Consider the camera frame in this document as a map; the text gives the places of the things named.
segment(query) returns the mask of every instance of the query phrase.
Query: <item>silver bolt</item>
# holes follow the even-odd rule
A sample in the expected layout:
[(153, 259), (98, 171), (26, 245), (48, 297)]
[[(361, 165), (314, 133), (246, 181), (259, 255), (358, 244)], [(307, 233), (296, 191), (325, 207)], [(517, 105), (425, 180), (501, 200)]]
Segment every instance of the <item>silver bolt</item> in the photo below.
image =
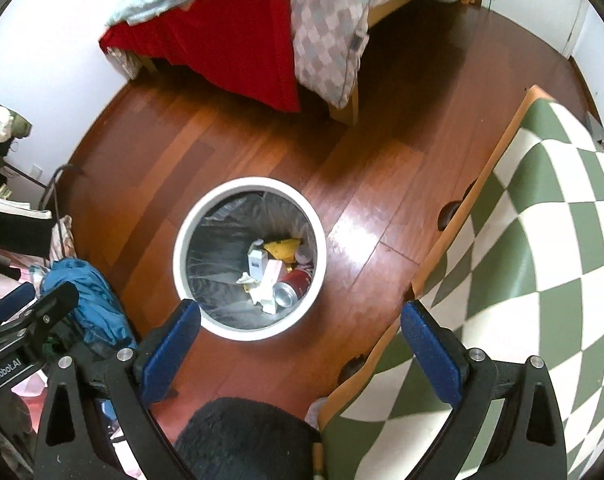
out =
[(541, 368), (544, 366), (544, 361), (540, 356), (533, 355), (531, 356), (531, 364), (534, 365), (535, 368)]
[(133, 350), (131, 348), (123, 348), (118, 351), (118, 359), (120, 361), (128, 361), (133, 357)]
[(473, 361), (484, 361), (486, 359), (486, 354), (484, 353), (484, 350), (480, 350), (479, 348), (471, 348), (468, 351), (468, 356), (473, 359)]
[(58, 361), (58, 366), (62, 369), (69, 368), (72, 362), (73, 359), (71, 359), (70, 356), (65, 355), (64, 357), (60, 358), (60, 361)]

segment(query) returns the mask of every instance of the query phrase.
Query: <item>red blanket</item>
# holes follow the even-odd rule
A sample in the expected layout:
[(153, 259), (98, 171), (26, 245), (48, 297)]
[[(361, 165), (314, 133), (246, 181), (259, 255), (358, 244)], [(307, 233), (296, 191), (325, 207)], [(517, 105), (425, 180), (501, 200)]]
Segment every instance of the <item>red blanket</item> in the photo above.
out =
[(118, 23), (100, 47), (184, 64), (213, 84), (276, 110), (299, 112), (290, 0), (195, 0), (140, 23)]

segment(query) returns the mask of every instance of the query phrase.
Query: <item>round trash bin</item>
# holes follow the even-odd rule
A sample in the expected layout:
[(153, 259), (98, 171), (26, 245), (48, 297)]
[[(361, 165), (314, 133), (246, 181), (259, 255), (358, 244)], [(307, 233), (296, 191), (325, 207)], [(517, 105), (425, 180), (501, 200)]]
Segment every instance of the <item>round trash bin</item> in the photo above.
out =
[[(313, 253), (306, 294), (275, 315), (236, 284), (258, 238), (301, 238)], [(295, 189), (272, 178), (238, 178), (209, 191), (189, 211), (173, 250), (179, 297), (200, 302), (204, 328), (238, 341), (266, 339), (295, 325), (316, 300), (325, 273), (326, 239), (317, 213)]]

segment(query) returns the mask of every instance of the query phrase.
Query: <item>floor plank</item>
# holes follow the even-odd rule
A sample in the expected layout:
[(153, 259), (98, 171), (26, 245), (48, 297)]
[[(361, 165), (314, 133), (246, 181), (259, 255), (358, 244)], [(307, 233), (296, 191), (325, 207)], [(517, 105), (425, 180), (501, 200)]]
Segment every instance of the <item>floor plank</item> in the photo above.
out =
[(300, 190), (328, 237), (313, 308), (287, 333), (239, 343), (202, 330), (153, 413), (175, 439), (220, 396), (271, 402), (297, 416), (368, 352), (438, 237), (436, 218), (479, 174), (533, 84), (579, 118), (572, 67), (505, 18), (415, 0), (371, 30), (360, 70), (360, 123), (328, 120), (301, 91), (303, 114), (228, 94), (160, 64), (129, 84), (74, 156), (60, 185), (80, 257), (105, 274), (141, 335), (178, 303), (171, 257), (189, 209), (230, 178), (268, 175)]

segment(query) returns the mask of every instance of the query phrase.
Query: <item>wooden leg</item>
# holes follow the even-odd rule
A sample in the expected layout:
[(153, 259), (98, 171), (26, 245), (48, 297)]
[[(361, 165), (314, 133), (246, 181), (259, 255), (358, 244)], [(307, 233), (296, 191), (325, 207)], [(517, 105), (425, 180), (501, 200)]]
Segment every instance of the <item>wooden leg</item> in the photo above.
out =
[(341, 110), (333, 105), (329, 105), (329, 114), (334, 121), (346, 124), (347, 126), (355, 126), (358, 123), (358, 108), (358, 84), (355, 83), (347, 105)]
[(151, 61), (151, 58), (147, 56), (138, 57), (140, 58), (142, 65), (144, 65), (144, 67), (149, 71), (150, 74), (157, 74), (157, 67), (154, 65), (153, 61)]

